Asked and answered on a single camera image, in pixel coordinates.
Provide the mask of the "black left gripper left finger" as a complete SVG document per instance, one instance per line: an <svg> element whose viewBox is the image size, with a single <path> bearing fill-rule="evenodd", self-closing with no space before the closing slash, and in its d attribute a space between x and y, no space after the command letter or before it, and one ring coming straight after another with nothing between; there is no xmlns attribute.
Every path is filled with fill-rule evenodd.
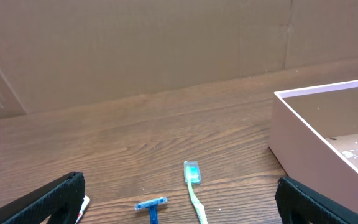
<svg viewBox="0 0 358 224"><path fill-rule="evenodd" d="M0 208L0 223L75 224L85 197L85 178L69 172Z"/></svg>

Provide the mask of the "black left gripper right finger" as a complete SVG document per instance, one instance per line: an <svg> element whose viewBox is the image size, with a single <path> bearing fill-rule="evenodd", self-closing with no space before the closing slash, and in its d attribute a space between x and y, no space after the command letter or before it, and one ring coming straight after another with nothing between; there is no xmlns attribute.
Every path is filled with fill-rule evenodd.
<svg viewBox="0 0 358 224"><path fill-rule="evenodd" d="M275 201L283 224L358 224L358 214L313 189L281 177Z"/></svg>

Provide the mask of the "green toothbrush with cap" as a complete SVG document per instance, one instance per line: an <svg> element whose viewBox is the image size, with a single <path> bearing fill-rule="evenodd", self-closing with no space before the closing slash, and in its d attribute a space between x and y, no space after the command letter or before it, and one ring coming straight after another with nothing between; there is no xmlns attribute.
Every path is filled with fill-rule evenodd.
<svg viewBox="0 0 358 224"><path fill-rule="evenodd" d="M201 172L197 161L184 162L184 177L190 200L198 216L199 223L208 224L204 205L198 200L193 189L193 185L201 183Z"/></svg>

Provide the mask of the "red white toothpaste tube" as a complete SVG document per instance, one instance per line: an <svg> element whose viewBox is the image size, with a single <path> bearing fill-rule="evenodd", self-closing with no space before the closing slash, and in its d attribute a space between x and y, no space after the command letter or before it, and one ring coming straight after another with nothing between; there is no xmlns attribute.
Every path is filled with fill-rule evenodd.
<svg viewBox="0 0 358 224"><path fill-rule="evenodd" d="M90 198L87 195L85 195L75 224L78 224L80 222L89 203L90 203Z"/></svg>

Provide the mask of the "blue disposable razor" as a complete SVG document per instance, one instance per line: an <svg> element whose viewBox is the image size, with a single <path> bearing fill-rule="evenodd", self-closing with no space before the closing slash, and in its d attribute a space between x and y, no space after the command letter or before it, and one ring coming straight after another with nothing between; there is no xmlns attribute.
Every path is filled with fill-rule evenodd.
<svg viewBox="0 0 358 224"><path fill-rule="evenodd" d="M167 197L159 197L135 204L134 210L139 211L139 210L147 209L149 211L150 224L158 224L157 207L167 202L168 202Z"/></svg>

